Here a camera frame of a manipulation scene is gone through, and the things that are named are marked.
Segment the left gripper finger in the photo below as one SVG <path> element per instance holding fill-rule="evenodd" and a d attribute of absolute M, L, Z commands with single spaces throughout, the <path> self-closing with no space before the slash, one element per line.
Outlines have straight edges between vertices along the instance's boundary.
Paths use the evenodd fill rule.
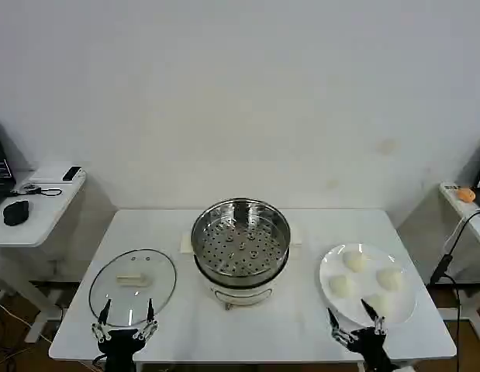
<path fill-rule="evenodd" d="M 150 298 L 147 306 L 147 318 L 145 324 L 134 335 L 134 339 L 149 340 L 158 329 L 158 320 L 156 319 L 153 307 L 153 301 Z"/>
<path fill-rule="evenodd" d="M 104 308 L 101 310 L 97 322 L 92 323 L 92 333 L 98 342 L 105 342 L 110 339 L 105 331 L 105 327 L 107 326 L 111 302 L 112 300 L 109 298 L 105 303 Z"/>

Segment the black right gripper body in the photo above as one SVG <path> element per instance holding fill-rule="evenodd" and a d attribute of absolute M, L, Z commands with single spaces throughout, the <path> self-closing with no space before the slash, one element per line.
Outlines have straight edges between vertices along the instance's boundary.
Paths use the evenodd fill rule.
<path fill-rule="evenodd" d="M 348 343 L 347 348 L 363 356 L 366 371 L 392 370 L 392 362 L 383 348 L 386 338 L 383 331 L 375 327 L 367 327 L 351 331 L 351 335 L 353 341 Z"/>

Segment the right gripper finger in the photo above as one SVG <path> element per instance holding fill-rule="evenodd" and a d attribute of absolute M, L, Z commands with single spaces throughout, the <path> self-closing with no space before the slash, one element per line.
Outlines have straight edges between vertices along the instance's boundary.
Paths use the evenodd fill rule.
<path fill-rule="evenodd" d="M 385 336 L 385 318 L 380 316 L 376 310 L 369 305 L 364 299 L 361 299 L 361 304 L 363 305 L 365 311 L 368 313 L 371 320 L 374 322 L 375 334 Z"/>
<path fill-rule="evenodd" d="M 344 347 L 353 347 L 355 344 L 356 336 L 350 332 L 345 331 L 340 327 L 340 323 L 337 321 L 337 317 L 334 315 L 330 308 L 327 309 L 329 322 L 331 327 L 331 336 Z"/>

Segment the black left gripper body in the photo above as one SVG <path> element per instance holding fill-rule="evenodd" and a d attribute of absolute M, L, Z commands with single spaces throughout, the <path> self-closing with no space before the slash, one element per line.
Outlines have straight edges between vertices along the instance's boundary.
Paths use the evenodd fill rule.
<path fill-rule="evenodd" d="M 143 340 L 134 339 L 137 329 L 118 329 L 109 331 L 109 340 L 98 342 L 101 353 L 96 357 L 96 362 L 104 359 L 103 370 L 106 372 L 131 372 L 136 371 L 133 360 L 135 353 L 143 349 Z"/>

